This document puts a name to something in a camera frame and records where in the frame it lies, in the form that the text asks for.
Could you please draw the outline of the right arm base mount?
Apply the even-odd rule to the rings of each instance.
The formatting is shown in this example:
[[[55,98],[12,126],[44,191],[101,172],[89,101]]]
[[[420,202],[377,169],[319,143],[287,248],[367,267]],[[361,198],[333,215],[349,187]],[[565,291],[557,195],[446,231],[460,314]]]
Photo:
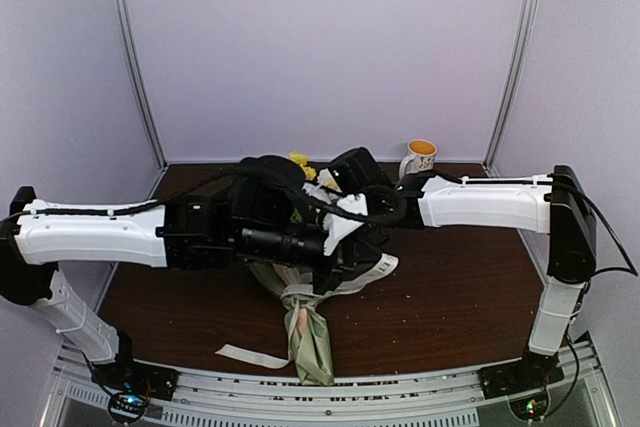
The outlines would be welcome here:
[[[558,354],[547,356],[528,349],[516,360],[479,369],[477,375],[485,400],[544,389],[564,379]]]

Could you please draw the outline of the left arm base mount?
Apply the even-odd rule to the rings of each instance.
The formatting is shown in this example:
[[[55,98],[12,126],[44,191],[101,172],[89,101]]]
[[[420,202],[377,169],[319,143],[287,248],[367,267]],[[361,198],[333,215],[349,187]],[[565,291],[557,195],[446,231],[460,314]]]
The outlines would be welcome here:
[[[106,363],[89,362],[92,380],[104,387],[134,394],[171,401],[179,373],[177,370],[138,362],[133,358],[131,338],[117,330],[118,351],[113,360]]]

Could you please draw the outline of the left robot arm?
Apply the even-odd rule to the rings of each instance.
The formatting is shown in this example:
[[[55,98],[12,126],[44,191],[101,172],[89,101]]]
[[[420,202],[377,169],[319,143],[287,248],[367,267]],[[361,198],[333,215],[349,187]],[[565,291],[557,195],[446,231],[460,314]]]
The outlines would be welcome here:
[[[73,205],[18,190],[1,222],[1,294],[37,310],[123,391],[144,380],[131,338],[79,299],[61,272],[64,262],[117,262],[154,269],[224,268],[233,260],[307,267],[315,288],[335,287],[342,242],[366,209],[360,196],[334,194],[309,182],[300,166],[277,156],[246,158],[212,172],[229,179],[211,196],[194,183],[141,203]]]

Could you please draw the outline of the bright yellow flower stem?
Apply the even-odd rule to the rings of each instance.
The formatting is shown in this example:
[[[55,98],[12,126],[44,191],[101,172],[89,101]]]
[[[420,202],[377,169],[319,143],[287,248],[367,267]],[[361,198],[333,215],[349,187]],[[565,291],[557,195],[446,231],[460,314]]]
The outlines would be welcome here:
[[[317,171],[309,162],[309,157],[300,152],[290,152],[288,155],[290,161],[295,163],[304,173],[307,182],[315,182],[317,180]]]

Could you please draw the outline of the white patterned mug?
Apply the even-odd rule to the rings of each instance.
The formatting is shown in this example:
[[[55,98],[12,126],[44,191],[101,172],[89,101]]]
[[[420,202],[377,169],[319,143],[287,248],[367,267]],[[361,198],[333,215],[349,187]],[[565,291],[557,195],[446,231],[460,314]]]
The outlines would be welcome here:
[[[430,141],[414,139],[407,144],[407,154],[399,164],[398,176],[431,170],[435,165],[437,147]]]

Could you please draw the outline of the white printed ribbon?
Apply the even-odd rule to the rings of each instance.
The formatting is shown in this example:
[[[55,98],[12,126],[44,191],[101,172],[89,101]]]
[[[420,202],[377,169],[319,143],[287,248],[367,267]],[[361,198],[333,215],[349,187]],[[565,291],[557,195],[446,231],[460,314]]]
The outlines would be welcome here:
[[[328,386],[334,382],[330,332],[326,319],[317,312],[324,301],[337,296],[354,295],[367,285],[391,275],[398,258],[384,253],[381,259],[353,280],[344,281],[325,294],[315,294],[311,272],[296,271],[282,265],[268,267],[258,264],[251,268],[256,280],[286,310],[284,326],[287,354],[284,358],[226,344],[216,351],[219,356],[267,369],[282,369],[294,364],[304,385]]]

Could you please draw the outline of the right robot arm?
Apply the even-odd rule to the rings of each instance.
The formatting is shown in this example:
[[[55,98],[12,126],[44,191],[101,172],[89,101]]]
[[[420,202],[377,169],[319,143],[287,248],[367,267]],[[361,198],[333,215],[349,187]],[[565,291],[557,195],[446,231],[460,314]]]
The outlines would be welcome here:
[[[403,335],[402,354],[430,367],[516,354],[519,387],[551,371],[595,273],[595,218],[572,169],[529,178],[403,174],[405,215],[386,250],[399,260],[393,311],[376,336]]]

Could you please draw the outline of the green and pink wrapping paper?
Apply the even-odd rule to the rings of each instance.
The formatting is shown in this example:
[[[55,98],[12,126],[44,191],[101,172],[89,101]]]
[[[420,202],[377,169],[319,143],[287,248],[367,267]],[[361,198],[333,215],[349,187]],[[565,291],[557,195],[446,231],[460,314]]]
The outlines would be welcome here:
[[[313,293],[312,272],[281,265],[252,263],[258,282],[285,308],[288,361],[295,365],[303,386],[332,386],[334,367],[326,319],[316,312],[323,301]]]

